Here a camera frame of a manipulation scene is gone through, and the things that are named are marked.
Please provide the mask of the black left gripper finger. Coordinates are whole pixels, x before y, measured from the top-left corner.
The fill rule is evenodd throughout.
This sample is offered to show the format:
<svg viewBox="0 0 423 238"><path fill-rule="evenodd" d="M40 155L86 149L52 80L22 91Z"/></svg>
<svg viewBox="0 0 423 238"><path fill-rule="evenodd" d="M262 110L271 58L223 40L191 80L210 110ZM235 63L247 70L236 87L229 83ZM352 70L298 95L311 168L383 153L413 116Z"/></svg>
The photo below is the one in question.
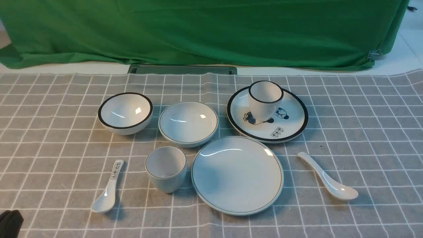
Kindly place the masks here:
<svg viewBox="0 0 423 238"><path fill-rule="evenodd" d="M18 238L24 218L19 210L6 210L0 215L0 237Z"/></svg>

